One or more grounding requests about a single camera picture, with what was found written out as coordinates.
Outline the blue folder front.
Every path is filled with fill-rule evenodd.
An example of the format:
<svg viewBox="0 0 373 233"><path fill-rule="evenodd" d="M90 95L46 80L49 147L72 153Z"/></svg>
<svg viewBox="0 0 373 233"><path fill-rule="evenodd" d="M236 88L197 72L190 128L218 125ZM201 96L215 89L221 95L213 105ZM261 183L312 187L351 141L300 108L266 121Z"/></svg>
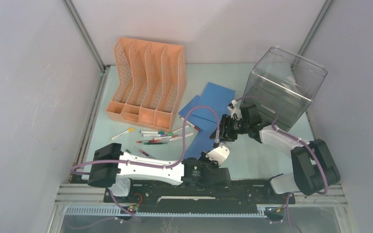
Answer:
<svg viewBox="0 0 373 233"><path fill-rule="evenodd" d="M210 139L210 135L214 133L216 128L211 130L202 130L197 133L192 143L187 148L184 159L201 157L203 151L208 152L213 149L214 139Z"/></svg>

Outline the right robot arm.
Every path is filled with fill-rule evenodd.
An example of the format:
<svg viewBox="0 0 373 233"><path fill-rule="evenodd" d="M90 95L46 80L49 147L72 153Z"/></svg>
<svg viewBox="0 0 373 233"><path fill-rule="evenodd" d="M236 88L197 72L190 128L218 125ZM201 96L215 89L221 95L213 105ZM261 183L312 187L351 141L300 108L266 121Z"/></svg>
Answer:
<svg viewBox="0 0 373 233"><path fill-rule="evenodd" d="M340 182L340 173L325 141L305 141L283 131L274 122L263 120L248 107L241 107L241 115L229 106L231 114L221 117L219 127L210 135L221 142L234 142L238 135L246 134L260 144L270 145L291 159L292 172L271 177L263 189L267 202L275 203L282 195L301 192L304 195L325 195L328 188Z"/></svg>

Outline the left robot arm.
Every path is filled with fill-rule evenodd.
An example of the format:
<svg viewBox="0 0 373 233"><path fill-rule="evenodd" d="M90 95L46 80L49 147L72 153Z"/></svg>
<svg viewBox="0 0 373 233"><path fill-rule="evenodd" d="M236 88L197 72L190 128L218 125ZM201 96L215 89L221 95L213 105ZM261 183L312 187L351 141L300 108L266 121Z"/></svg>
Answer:
<svg viewBox="0 0 373 233"><path fill-rule="evenodd" d="M219 167L229 154L230 149L220 143L199 159L187 158L178 163L122 152L121 144L111 143L95 151L87 183L92 187L111 188L122 202L129 202L134 196L131 180L160 181L196 189L229 186L229 170Z"/></svg>

